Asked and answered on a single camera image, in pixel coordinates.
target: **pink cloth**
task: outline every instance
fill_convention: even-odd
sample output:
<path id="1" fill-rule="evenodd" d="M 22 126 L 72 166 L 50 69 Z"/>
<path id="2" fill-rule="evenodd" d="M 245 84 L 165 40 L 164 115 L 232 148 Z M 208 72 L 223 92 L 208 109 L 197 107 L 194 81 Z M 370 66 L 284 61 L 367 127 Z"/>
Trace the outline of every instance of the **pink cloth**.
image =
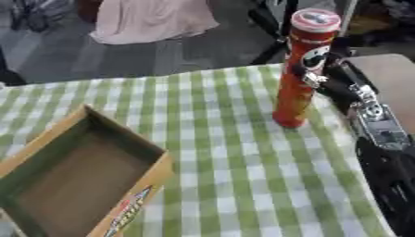
<path id="1" fill-rule="evenodd" d="M 91 36 L 102 44 L 147 43 L 218 25 L 206 0 L 105 0 Z"/>

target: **pringles mascot face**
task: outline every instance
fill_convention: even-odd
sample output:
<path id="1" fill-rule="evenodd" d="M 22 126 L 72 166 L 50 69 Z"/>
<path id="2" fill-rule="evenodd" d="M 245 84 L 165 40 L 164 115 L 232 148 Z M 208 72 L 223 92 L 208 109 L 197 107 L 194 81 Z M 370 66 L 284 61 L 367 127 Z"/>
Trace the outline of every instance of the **pringles mascot face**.
<path id="1" fill-rule="evenodd" d="M 324 65 L 329 51 L 329 45 L 312 49 L 303 55 L 301 58 L 301 64 L 311 71 L 320 69 Z"/>

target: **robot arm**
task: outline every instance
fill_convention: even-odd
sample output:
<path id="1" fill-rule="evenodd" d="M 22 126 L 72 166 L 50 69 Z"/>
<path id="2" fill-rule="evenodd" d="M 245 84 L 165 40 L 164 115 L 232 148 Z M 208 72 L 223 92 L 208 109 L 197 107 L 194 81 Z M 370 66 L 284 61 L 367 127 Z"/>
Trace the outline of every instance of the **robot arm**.
<path id="1" fill-rule="evenodd" d="M 324 76 L 300 65 L 293 72 L 308 86 L 330 97 L 358 138 L 356 153 L 371 191 L 397 236 L 415 233 L 415 143 L 391 108 L 353 64 L 337 58 Z"/>

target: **pringles lid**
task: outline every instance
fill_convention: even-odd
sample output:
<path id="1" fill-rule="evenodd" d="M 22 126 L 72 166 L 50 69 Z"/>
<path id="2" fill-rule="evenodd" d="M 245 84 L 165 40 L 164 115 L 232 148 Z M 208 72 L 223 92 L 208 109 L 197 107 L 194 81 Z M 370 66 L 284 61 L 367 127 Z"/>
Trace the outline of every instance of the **pringles lid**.
<path id="1" fill-rule="evenodd" d="M 332 11 L 305 8 L 297 11 L 291 18 L 291 24 L 301 31 L 325 33 L 337 31 L 342 20 Z"/>

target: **can lid rim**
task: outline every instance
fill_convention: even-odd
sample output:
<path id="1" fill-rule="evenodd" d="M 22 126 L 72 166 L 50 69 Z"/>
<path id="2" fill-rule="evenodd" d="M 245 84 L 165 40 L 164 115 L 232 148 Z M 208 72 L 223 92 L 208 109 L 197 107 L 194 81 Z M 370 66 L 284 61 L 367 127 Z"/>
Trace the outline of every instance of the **can lid rim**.
<path id="1" fill-rule="evenodd" d="M 323 15 L 327 16 L 327 18 L 330 18 L 330 21 L 326 24 L 312 24 L 310 20 L 306 20 L 304 18 L 304 14 L 310 12 L 322 13 Z M 339 30 L 342 20 L 336 13 L 329 10 L 318 8 L 304 8 L 296 11 L 296 13 L 291 17 L 291 23 L 293 26 L 302 31 L 323 33 Z"/>

